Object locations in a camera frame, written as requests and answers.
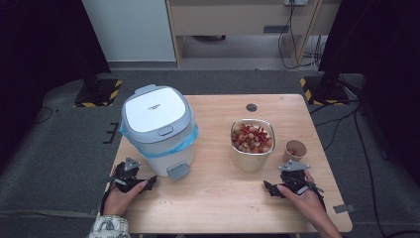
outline gray floor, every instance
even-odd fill
[[[288,54],[283,55],[286,65],[289,65]],[[125,99],[138,87],[155,83],[173,86],[183,94],[303,95],[298,80],[305,75],[317,75],[312,67],[285,68],[279,58],[277,37],[228,37],[223,42],[211,43],[189,38],[181,67],[131,64],[113,68],[112,75],[101,75],[123,79],[112,106],[73,107],[81,80],[54,89],[45,98],[45,106],[52,111],[42,109],[37,118],[39,122],[46,121],[34,125],[29,131],[7,173],[0,178],[0,210],[87,213],[96,209],[121,135],[117,134],[111,144],[103,142],[110,139],[107,132],[113,130],[111,123],[121,120]],[[357,74],[345,77],[353,83],[362,81]],[[317,125],[341,118],[357,105],[328,106],[311,116]],[[308,105],[309,111],[317,108],[319,106]],[[367,159],[353,117],[342,120],[336,133],[337,122],[316,127],[324,147],[334,139],[326,155],[345,203],[357,209],[350,213],[354,229],[344,235],[382,237],[374,215],[375,205],[385,234],[420,230],[420,188],[398,162],[382,158],[368,121],[361,114],[357,118],[367,148]],[[373,179],[374,187],[371,187],[370,179]],[[92,222],[92,218],[2,217],[0,237],[84,237]],[[317,235],[301,234],[301,237]]]

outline black curtain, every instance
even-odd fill
[[[0,0],[1,171],[46,92],[82,78],[81,67],[110,72],[81,1]]]
[[[420,185],[420,1],[343,0],[320,70],[362,73],[360,100],[386,160]]]

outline yellow and black tape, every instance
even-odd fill
[[[315,100],[312,97],[312,93],[306,83],[305,78],[300,78],[300,85],[303,88],[303,92],[305,93],[306,100],[308,101],[309,105],[327,105],[327,104],[345,105],[345,103],[340,102],[339,100]]]
[[[75,107],[96,107],[96,106],[110,106],[117,97],[118,91],[120,90],[123,80],[115,80],[115,84],[110,90],[109,99],[106,101],[82,101],[79,103],[74,103]]]

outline wooden table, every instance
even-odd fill
[[[199,136],[190,173],[179,181],[158,178],[153,190],[139,195],[125,217],[132,233],[296,233],[314,232],[286,198],[269,196],[263,180],[280,183],[285,143],[304,142],[308,152],[301,163],[325,192],[327,212],[342,232],[352,230],[347,212],[337,214],[333,206],[343,204],[305,101],[298,94],[186,95],[195,112]],[[258,110],[250,112],[247,104]],[[257,118],[269,122],[275,133],[275,148],[263,168],[253,174],[231,162],[230,130],[234,121]],[[138,178],[154,175],[147,161],[123,137],[115,165],[131,157],[142,162]]]
[[[295,7],[279,0],[166,0],[175,57],[181,65],[185,36],[246,36],[282,33],[294,65],[302,63],[311,35],[330,33],[341,0],[311,0]]]

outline wall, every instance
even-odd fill
[[[83,0],[107,61],[175,61],[164,0]]]

